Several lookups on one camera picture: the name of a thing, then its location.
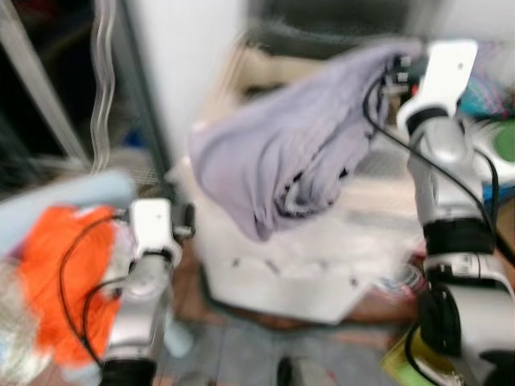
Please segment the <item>lavender cloth garment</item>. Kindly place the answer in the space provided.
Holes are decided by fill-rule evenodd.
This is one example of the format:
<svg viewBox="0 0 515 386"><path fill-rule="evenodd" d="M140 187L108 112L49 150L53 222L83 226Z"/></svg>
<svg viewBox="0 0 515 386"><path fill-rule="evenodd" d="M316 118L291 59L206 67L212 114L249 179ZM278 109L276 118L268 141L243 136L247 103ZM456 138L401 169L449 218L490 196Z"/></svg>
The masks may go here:
<svg viewBox="0 0 515 386"><path fill-rule="evenodd" d="M386 71L423 51L414 40L350 49L196 132L196 183L257 242L327 212L384 125Z"/></svg>

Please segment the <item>white washing machine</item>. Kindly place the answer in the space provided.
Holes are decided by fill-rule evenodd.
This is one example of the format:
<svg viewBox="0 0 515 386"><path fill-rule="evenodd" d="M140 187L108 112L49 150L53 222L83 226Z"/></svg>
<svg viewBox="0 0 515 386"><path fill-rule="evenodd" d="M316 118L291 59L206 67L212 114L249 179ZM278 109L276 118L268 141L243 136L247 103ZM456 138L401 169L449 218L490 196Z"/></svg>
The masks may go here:
<svg viewBox="0 0 515 386"><path fill-rule="evenodd" d="M237 47L210 89L176 169L178 184L196 206L192 245L211 297L234 309L308 323L390 320L372 311L372 289L396 276L422 246L408 151L383 135L393 103L376 129L371 150L346 181L334 206L268 241L244 236L194 178L190 140L247 103L316 73L322 62Z"/></svg>

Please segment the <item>teal and pink patterned cloth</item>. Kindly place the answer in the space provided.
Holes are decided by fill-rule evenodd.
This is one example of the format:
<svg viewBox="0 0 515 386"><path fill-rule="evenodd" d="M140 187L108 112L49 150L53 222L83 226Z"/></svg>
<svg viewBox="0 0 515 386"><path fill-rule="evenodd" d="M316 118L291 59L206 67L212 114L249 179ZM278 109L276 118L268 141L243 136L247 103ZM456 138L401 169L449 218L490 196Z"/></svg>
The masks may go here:
<svg viewBox="0 0 515 386"><path fill-rule="evenodd" d="M475 119L514 115L515 52L507 42L479 41L479 51L459 101L459 112Z"/></svg>

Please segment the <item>white bottle with green cap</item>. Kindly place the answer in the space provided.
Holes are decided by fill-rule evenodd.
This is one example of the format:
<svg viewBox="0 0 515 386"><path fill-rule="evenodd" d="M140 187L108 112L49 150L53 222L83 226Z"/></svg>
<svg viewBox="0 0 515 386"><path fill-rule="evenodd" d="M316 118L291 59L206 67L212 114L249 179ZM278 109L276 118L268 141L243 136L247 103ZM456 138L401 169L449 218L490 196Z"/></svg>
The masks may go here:
<svg viewBox="0 0 515 386"><path fill-rule="evenodd" d="M478 121L471 126L475 150L492 161L501 185L515 181L515 121Z"/></svg>

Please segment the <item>orange cloth garment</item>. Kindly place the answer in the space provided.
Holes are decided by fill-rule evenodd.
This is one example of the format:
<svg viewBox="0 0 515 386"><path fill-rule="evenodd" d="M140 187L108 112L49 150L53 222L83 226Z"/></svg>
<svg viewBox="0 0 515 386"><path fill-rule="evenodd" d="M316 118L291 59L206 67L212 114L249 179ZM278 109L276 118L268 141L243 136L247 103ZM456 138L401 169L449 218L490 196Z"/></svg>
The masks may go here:
<svg viewBox="0 0 515 386"><path fill-rule="evenodd" d="M48 351L55 363L85 365L92 357L77 332L87 317L93 350L103 356L119 309L119 301L98 293L89 306L85 295L105 279L113 253L113 209L106 206L81 211L73 206L51 206L23 239L18 276L29 310L38 319L35 345Z"/></svg>

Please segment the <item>clear wavy plastic rod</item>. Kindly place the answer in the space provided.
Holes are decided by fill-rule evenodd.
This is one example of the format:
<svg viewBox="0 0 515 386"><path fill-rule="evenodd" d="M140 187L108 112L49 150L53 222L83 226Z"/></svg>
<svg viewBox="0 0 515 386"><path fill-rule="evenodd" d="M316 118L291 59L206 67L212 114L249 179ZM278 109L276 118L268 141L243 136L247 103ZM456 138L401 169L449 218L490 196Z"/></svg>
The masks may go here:
<svg viewBox="0 0 515 386"><path fill-rule="evenodd" d="M117 0L93 0L91 56L96 93L89 132L93 144L93 160L89 172L104 170L110 157L109 115L117 91L117 75L113 65L113 29L117 22Z"/></svg>

